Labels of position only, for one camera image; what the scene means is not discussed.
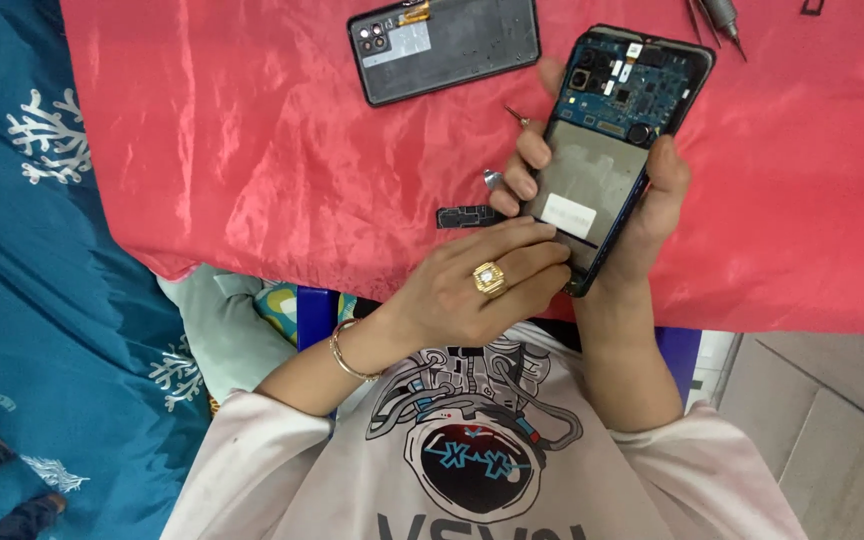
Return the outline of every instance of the phone frame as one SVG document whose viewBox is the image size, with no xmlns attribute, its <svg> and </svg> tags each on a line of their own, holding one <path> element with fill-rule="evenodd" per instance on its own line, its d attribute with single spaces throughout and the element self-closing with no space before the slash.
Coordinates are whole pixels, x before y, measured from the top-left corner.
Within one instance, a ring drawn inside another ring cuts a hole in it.
<svg viewBox="0 0 864 540">
<path fill-rule="evenodd" d="M 692 75 L 692 78 L 689 80 L 689 95 L 686 98 L 678 101 L 678 104 L 672 111 L 672 114 L 669 116 L 669 120 L 666 126 L 662 130 L 662 133 L 664 135 L 675 135 L 676 133 L 678 133 L 679 128 L 682 127 L 682 124 L 686 119 L 687 113 L 692 108 L 692 104 L 695 103 L 695 99 L 699 96 L 699 92 L 702 91 L 702 87 L 705 85 L 706 80 L 709 79 L 710 73 L 712 73 L 713 67 L 715 66 L 716 62 L 715 51 L 709 47 L 697 45 L 695 43 L 689 43 L 687 41 L 668 39 L 665 37 L 651 35 L 641 31 L 628 30 L 608 24 L 596 24 L 590 27 L 588 30 L 584 31 L 582 35 L 580 35 L 575 40 L 575 45 L 572 46 L 572 50 L 568 54 L 568 64 L 565 67 L 565 73 L 564 77 L 562 78 L 561 88 L 558 90 L 558 95 L 556 96 L 557 103 L 559 99 L 562 99 L 562 97 L 566 95 L 565 92 L 569 88 L 570 74 L 576 62 L 576 49 L 578 49 L 579 45 L 582 44 L 583 40 L 589 38 L 593 34 L 600 34 L 612 38 L 638 41 L 643 45 L 661 46 L 663 48 L 669 47 L 679 52 L 684 51 L 691 53 L 696 58 L 701 59 L 705 62 L 705 65 L 699 66 L 699 69 L 696 70 L 696 73 L 694 73 Z M 552 112 L 549 114 L 548 122 L 545 125 L 545 132 L 542 134 L 542 138 L 546 142 L 548 142 L 549 138 L 551 137 L 554 122 L 558 121 L 565 122 L 567 120 L 559 118 L 556 115 L 555 106 L 553 106 Z M 582 129 L 589 129 L 585 126 L 579 126 L 574 123 L 572 125 L 575 125 L 576 127 Z M 538 169 L 529 167 L 529 172 L 532 174 L 532 177 L 535 179 L 535 181 L 538 182 L 538 175 L 540 171 Z M 593 281 L 595 281 L 596 276 L 598 276 L 599 271 L 602 269 L 602 265 L 606 262 L 609 251 L 612 251 L 613 247 L 615 247 L 616 242 L 618 241 L 618 238 L 622 233 L 622 230 L 628 223 L 629 217 L 632 215 L 633 210 L 642 200 L 642 194 L 645 192 L 645 189 L 648 185 L 649 177 L 646 173 L 645 167 L 643 166 L 642 170 L 639 172 L 638 178 L 635 179 L 635 184 L 630 190 L 629 197 L 623 203 L 622 209 L 619 211 L 618 217 L 616 217 L 615 221 L 612 223 L 611 228 L 608 230 L 608 234 L 606 235 L 606 238 L 602 242 L 602 245 L 599 247 L 598 251 L 595 253 L 595 258 L 592 261 L 592 264 L 589 266 L 588 270 L 586 271 L 582 269 L 582 271 L 580 271 L 574 266 L 569 265 L 572 270 L 572 276 L 570 277 L 565 287 L 562 289 L 565 294 L 568 294 L 569 296 L 572 296 L 574 298 L 582 298 L 589 293 L 589 289 L 592 287 Z M 527 202 L 522 202 L 522 204 L 520 205 L 520 215 L 528 215 L 525 211 L 526 204 Z M 568 235 L 567 232 L 564 232 L 562 230 L 560 230 L 558 233 L 560 235 Z M 578 238 L 578 240 L 586 242 L 586 240 L 583 240 L 582 238 Z"/>
<path fill-rule="evenodd" d="M 430 6 L 435 2 L 435 0 L 430 0 Z M 416 96 L 421 96 L 423 94 L 428 94 L 432 92 L 438 92 L 443 89 L 448 89 L 450 87 L 456 87 L 458 85 L 463 85 L 465 83 L 470 83 L 472 81 L 478 81 L 480 79 L 485 79 L 487 77 L 492 77 L 494 75 L 498 75 L 501 73 L 506 73 L 508 71 L 514 71 L 516 69 L 528 68 L 533 66 L 535 63 L 539 61 L 540 58 L 543 57 L 543 41 L 542 36 L 539 34 L 539 12 L 536 8 L 536 0 L 529 0 L 529 4 L 532 7 L 532 22 L 533 29 L 535 34 L 535 49 L 536 54 L 534 58 L 522 59 L 522 61 L 517 62 L 512 65 L 508 65 L 506 67 L 501 67 L 492 70 L 481 70 L 479 73 L 467 77 L 464 79 L 458 80 L 450 80 L 447 82 L 443 82 L 442 84 L 438 84 L 436 86 L 432 86 L 429 88 L 424 88 L 421 90 L 416 90 L 414 92 L 410 92 L 408 94 L 404 94 L 398 96 L 396 98 L 382 100 L 382 101 L 374 101 L 372 96 L 369 94 L 369 89 L 366 86 L 366 77 L 365 77 L 365 67 L 362 65 L 362 57 L 359 55 L 358 49 L 355 47 L 355 34 L 353 33 L 353 27 L 356 25 L 357 21 L 362 19 L 372 19 L 376 16 L 387 14 L 391 11 L 400 11 L 403 9 L 412 8 L 419 4 L 422 4 L 422 0 L 405 0 L 402 2 L 394 2 L 387 6 L 376 7 L 375 9 L 370 9 L 365 12 L 354 14 L 345 20 L 345 32 L 348 34 L 348 45 L 351 48 L 352 52 L 352 61 L 355 63 L 356 72 L 359 75 L 359 85 L 362 87 L 362 95 L 365 97 L 366 103 L 370 107 L 381 107 L 383 105 L 389 105 L 391 103 L 397 103 L 404 99 L 409 99 Z"/>
</svg>

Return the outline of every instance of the astronaut graphic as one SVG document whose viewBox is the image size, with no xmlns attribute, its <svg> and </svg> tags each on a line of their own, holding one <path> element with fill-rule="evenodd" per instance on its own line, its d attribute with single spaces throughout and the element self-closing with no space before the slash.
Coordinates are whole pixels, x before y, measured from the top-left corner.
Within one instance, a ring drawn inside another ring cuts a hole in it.
<svg viewBox="0 0 864 540">
<path fill-rule="evenodd" d="M 549 351 L 500 337 L 486 347 L 426 349 L 395 375 L 375 403 L 366 439 L 412 427 L 403 458 L 436 505 L 488 524 L 529 510 L 546 454 L 582 436 L 572 412 L 536 399 L 551 369 Z M 562 422 L 555 440 L 529 422 Z"/>
</svg>

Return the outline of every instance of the white coral print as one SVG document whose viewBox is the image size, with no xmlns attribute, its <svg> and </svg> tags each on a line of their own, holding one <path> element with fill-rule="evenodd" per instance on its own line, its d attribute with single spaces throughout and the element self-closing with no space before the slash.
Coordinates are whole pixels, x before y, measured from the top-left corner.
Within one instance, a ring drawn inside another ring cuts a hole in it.
<svg viewBox="0 0 864 540">
<path fill-rule="evenodd" d="M 77 476 L 66 471 L 63 462 L 57 459 L 45 459 L 43 457 L 30 457 L 20 455 L 19 458 L 31 467 L 39 475 L 45 484 L 50 485 L 62 493 L 68 493 L 79 489 L 83 482 L 92 480 L 85 476 Z"/>
<path fill-rule="evenodd" d="M 23 115 L 20 124 L 16 117 L 6 114 L 11 123 L 8 134 L 21 134 L 12 140 L 12 144 L 24 146 L 22 153 L 31 156 L 34 153 L 33 143 L 37 143 L 37 150 L 42 153 L 38 157 L 41 165 L 22 163 L 25 169 L 22 175 L 29 177 L 32 184 L 38 184 L 40 179 L 48 177 L 54 177 L 63 184 L 68 184 L 70 179 L 81 182 L 79 173 L 92 169 L 92 153 L 85 130 L 70 129 L 63 121 L 61 112 L 50 113 L 40 108 L 42 94 L 38 90 L 33 88 L 30 93 L 30 103 L 21 105 L 21 109 L 31 116 Z M 82 112 L 75 104 L 73 94 L 75 91 L 72 88 L 66 88 L 63 94 L 65 101 L 54 101 L 52 106 L 72 114 L 72 122 L 82 124 Z"/>
<path fill-rule="evenodd" d="M 162 351 L 162 363 L 151 362 L 150 366 L 155 371 L 149 374 L 149 379 L 162 385 L 163 390 L 171 390 L 171 394 L 165 396 L 165 409 L 172 412 L 176 403 L 182 400 L 192 401 L 199 395 L 202 386 L 202 373 L 195 363 L 195 357 L 189 350 L 189 342 L 186 335 L 178 338 L 178 347 L 169 343 L 169 350 Z"/>
</svg>

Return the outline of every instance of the blue chair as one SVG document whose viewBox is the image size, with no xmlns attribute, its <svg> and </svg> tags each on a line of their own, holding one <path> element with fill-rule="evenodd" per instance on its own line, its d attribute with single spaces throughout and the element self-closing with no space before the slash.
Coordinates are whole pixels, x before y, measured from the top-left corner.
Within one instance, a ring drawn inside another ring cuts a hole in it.
<svg viewBox="0 0 864 540">
<path fill-rule="evenodd" d="M 338 324 L 339 293 L 300 286 L 295 293 L 295 302 L 298 350 L 304 350 L 332 336 L 332 331 Z M 664 326 L 655 328 L 658 350 L 672 372 L 683 404 L 689 399 L 701 338 L 701 329 Z"/>
</svg>

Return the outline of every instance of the disassembled smartphone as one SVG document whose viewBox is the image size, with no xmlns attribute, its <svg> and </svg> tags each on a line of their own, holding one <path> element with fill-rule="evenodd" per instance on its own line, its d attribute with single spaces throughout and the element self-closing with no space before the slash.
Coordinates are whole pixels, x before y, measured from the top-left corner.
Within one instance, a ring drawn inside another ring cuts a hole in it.
<svg viewBox="0 0 864 540">
<path fill-rule="evenodd" d="M 373 107 L 533 65 L 535 0 L 409 0 L 354 15 L 346 28 Z"/>
<path fill-rule="evenodd" d="M 576 41 L 545 129 L 552 160 L 521 213 L 572 250 L 567 294 L 589 292 L 649 183 L 649 149 L 676 133 L 714 65 L 707 47 L 607 25 Z"/>
</svg>

